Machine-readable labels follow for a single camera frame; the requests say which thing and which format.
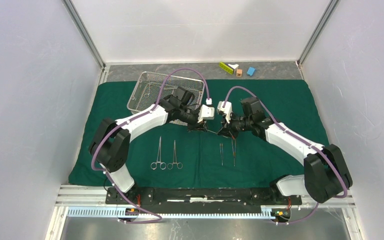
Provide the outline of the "blue small block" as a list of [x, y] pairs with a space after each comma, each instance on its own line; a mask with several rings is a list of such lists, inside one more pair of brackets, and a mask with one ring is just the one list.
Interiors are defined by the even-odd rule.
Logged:
[[252, 77], [254, 74], [255, 74], [255, 71], [256, 69], [254, 67], [249, 67], [246, 74], [249, 76], [249, 77]]

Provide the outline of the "brown wooden cube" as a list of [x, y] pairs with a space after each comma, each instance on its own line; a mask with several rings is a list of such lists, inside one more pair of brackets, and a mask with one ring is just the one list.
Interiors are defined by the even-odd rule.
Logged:
[[243, 76], [243, 70], [242, 69], [236, 69], [235, 70], [235, 76], [236, 77], [242, 77]]

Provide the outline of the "yellow-green lego brick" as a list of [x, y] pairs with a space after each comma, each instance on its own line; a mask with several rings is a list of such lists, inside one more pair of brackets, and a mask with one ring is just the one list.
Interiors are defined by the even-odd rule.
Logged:
[[234, 72], [235, 72], [235, 68], [230, 66], [229, 64], [226, 64], [224, 62], [219, 62], [219, 67], [224, 70], [225, 72], [227, 72], [228, 74], [230, 75], [233, 75]]

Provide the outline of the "pointed steel tweezers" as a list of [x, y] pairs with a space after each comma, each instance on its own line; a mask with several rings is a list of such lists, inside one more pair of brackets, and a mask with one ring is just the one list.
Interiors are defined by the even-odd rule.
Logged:
[[232, 147], [232, 157], [233, 157], [233, 166], [236, 166], [236, 156], [237, 156], [237, 140], [231, 139], [231, 147]]

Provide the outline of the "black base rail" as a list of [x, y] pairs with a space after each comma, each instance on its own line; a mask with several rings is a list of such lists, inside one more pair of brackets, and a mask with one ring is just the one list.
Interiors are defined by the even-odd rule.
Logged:
[[183, 219], [276, 219], [302, 204], [297, 195], [282, 196], [273, 187], [157, 188], [135, 186], [125, 194], [106, 190], [105, 204], [128, 222]]

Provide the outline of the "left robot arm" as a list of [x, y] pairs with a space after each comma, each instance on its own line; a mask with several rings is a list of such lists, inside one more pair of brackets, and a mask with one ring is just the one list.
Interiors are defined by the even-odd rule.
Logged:
[[198, 109], [192, 110], [188, 105], [192, 96], [192, 92], [180, 86], [171, 95], [159, 95], [155, 103], [139, 113], [118, 120], [106, 118], [100, 123], [89, 146], [91, 168], [98, 170], [96, 163], [99, 163], [99, 170], [118, 190], [117, 196], [125, 204], [137, 198], [135, 181], [126, 165], [134, 139], [174, 120], [204, 130], [206, 120], [214, 118], [212, 99], [208, 97]]

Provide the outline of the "white small block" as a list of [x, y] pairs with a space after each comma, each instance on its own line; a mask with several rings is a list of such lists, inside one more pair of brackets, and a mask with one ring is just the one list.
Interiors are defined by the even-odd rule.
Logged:
[[237, 72], [237, 69], [239, 68], [238, 64], [228, 64], [228, 66], [233, 70], [234, 74]]

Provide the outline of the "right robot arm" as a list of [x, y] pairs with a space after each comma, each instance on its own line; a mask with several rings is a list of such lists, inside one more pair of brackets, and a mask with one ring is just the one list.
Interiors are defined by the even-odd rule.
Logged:
[[299, 135], [266, 112], [255, 96], [243, 99], [241, 107], [243, 114], [237, 115], [231, 102], [218, 103], [217, 113], [222, 116], [218, 135], [234, 140], [241, 132], [251, 132], [303, 166], [303, 174], [284, 175], [271, 183], [268, 196], [273, 203], [282, 204], [294, 195], [310, 196], [320, 204], [347, 196], [353, 180], [337, 145], [322, 145]]

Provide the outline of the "green surgical cloth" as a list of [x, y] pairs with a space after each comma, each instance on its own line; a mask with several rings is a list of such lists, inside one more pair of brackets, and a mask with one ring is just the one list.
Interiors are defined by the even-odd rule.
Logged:
[[[108, 184], [101, 171], [91, 168], [89, 146], [103, 119], [115, 120], [131, 115], [127, 103], [135, 85], [133, 81], [107, 82], [97, 88], [80, 152], [68, 177], [70, 184], [92, 187]], [[242, 112], [242, 99], [255, 94], [288, 128], [319, 144], [329, 143], [313, 95], [303, 80], [211, 79], [208, 86], [213, 102], [228, 98], [235, 113]], [[219, 115], [208, 123], [211, 131], [217, 132], [220, 127]], [[182, 169], [151, 169], [151, 163], [157, 159], [160, 137], [162, 161], [166, 165], [172, 162], [176, 140], [177, 160], [183, 164]], [[223, 143], [224, 166], [221, 166], [220, 143]], [[303, 166], [292, 156], [249, 131], [238, 135], [234, 166], [229, 138], [210, 132], [188, 131], [185, 126], [172, 123], [134, 139], [129, 146], [126, 165], [138, 186], [155, 188], [264, 188], [278, 177], [304, 173]]]

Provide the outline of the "steel forceps near tray edge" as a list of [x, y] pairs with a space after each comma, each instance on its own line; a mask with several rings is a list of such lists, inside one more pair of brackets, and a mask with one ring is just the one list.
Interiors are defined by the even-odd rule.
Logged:
[[154, 90], [155, 90], [155, 85], [152, 82], [147, 83], [144, 88], [143, 95], [147, 98], [151, 98], [153, 96]]

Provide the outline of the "metal mesh instrument tray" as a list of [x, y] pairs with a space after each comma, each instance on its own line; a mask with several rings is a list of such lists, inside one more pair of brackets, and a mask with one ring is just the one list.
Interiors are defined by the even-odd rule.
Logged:
[[[127, 103], [127, 108], [132, 114], [144, 111], [156, 102], [160, 87], [166, 77], [167, 76], [162, 73], [142, 72]], [[161, 98], [174, 94], [178, 87], [183, 87], [192, 93], [191, 100], [186, 104], [188, 109], [191, 111], [197, 110], [198, 115], [204, 120], [214, 118], [215, 110], [212, 102], [207, 102], [207, 99], [204, 98], [206, 90], [204, 81], [201, 79], [172, 75], [165, 82], [161, 92]]]

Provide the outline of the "steel forceps with ring handles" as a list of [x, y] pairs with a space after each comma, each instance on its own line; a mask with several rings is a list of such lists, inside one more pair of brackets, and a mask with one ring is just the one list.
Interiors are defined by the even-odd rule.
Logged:
[[150, 168], [152, 170], [160, 169], [165, 170], [167, 168], [167, 164], [162, 161], [162, 137], [159, 137], [158, 141], [158, 150], [157, 150], [157, 157], [154, 162], [150, 164]]

